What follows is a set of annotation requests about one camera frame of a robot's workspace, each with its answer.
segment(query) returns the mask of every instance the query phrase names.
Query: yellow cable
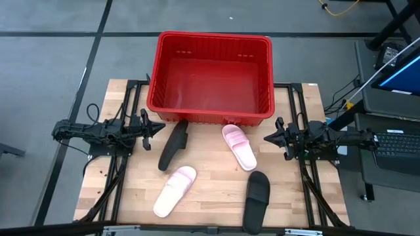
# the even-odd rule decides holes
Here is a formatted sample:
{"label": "yellow cable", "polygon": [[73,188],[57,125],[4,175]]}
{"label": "yellow cable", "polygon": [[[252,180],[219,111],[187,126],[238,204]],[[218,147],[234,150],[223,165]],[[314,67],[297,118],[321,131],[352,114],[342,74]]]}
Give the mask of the yellow cable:
{"label": "yellow cable", "polygon": [[340,12],[340,13],[338,13],[338,14],[334,14],[334,13],[332,13],[331,11],[329,11],[329,9],[328,9],[328,7],[325,7],[325,9],[327,10],[327,12],[330,14],[330,15],[332,15],[332,16],[339,16],[339,15],[341,15],[341,14],[344,14],[344,13],[346,13],[348,10],[350,10],[351,8],[353,8],[358,2],[359,2],[360,0],[357,0],[357,1],[355,1],[349,8],[347,8],[346,10],[344,10],[343,12]]}

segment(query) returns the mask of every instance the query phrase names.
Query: black slipper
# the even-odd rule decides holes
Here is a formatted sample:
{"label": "black slipper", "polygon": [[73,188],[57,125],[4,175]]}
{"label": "black slipper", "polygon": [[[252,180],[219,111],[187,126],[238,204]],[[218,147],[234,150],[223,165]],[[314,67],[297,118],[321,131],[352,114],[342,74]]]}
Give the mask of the black slipper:
{"label": "black slipper", "polygon": [[270,182],[267,176],[259,171],[252,172],[248,178],[242,221],[242,228],[246,233],[257,235],[261,232],[269,200]]}

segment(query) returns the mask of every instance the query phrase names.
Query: black floor stripe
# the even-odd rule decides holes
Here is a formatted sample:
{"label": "black floor stripe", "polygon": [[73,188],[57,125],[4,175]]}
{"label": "black floor stripe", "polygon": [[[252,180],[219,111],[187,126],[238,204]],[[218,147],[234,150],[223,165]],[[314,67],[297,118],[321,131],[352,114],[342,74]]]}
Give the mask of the black floor stripe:
{"label": "black floor stripe", "polygon": [[[375,37],[377,33],[354,32],[354,33],[303,33],[303,32],[206,32],[206,33],[232,33],[240,35],[263,35],[269,37],[319,37],[319,38],[358,38]],[[30,31],[0,31],[0,37],[158,37],[161,32],[30,32]],[[403,37],[401,33],[394,33],[391,37]]]}
{"label": "black floor stripe", "polygon": [[[113,0],[107,0],[106,2],[104,13],[102,15],[102,19],[98,27],[98,32],[97,32],[98,34],[104,31],[106,20],[108,19],[108,15],[110,13],[110,9],[112,6],[112,1]],[[95,57],[98,52],[98,48],[100,44],[101,37],[98,36],[98,34],[96,35],[93,41],[91,53],[89,54],[89,58],[86,63],[85,72],[83,73],[83,77],[82,77],[79,89],[75,96],[73,106],[70,110],[70,115],[68,117],[70,122],[75,122],[77,119],[77,114],[79,113],[80,105],[83,100],[83,95],[85,94],[85,91],[86,91],[87,82],[89,81],[89,76],[92,71],[93,62],[95,61]],[[60,171],[64,162],[64,158],[66,156],[66,152],[67,152],[67,146],[59,145],[57,147],[57,151],[53,159],[54,165],[51,170],[51,175],[49,175],[49,180],[45,187],[44,195],[41,200],[41,204],[39,205],[37,216],[35,218],[35,222],[34,222],[35,226],[42,226],[45,222],[45,218],[47,217],[48,209],[51,203],[51,199],[53,198],[53,195],[54,195],[54,190],[58,181],[58,177],[60,176]]]}

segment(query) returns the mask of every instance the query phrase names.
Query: black desk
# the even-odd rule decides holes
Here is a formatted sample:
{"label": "black desk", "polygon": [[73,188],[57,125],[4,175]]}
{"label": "black desk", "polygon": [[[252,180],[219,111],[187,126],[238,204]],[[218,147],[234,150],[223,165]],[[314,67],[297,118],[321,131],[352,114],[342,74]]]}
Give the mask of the black desk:
{"label": "black desk", "polygon": [[[376,63],[377,52],[369,50],[365,41],[357,41],[354,46],[360,80],[365,83],[376,72],[373,65]],[[378,113],[420,119],[420,106],[414,105],[420,104],[418,96],[371,88],[370,84],[362,90],[362,96],[359,102],[331,122],[329,126],[335,130],[341,130],[354,121],[354,115],[357,113]]]}
{"label": "black desk", "polygon": [[[415,130],[420,130],[420,123],[412,122],[408,124],[407,121],[380,117],[376,115],[356,114],[354,116],[357,130],[371,128],[375,130],[383,130],[384,127],[393,127],[395,129],[407,129],[412,126]],[[409,174],[402,174],[390,170],[384,170],[375,164],[373,154],[370,151],[360,150],[360,164],[362,167],[362,178],[366,186],[365,201],[374,200],[373,185],[384,187],[391,187],[396,189],[403,189],[408,191],[420,192],[420,176],[412,176]]]}

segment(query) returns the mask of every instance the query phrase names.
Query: red plastic basket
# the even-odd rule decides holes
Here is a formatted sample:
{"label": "red plastic basket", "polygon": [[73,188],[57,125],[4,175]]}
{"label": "red plastic basket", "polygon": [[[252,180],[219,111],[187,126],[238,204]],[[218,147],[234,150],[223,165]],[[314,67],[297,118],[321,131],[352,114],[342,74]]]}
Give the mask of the red plastic basket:
{"label": "red plastic basket", "polygon": [[147,106],[166,121],[259,125],[274,113],[270,39],[163,32]]}

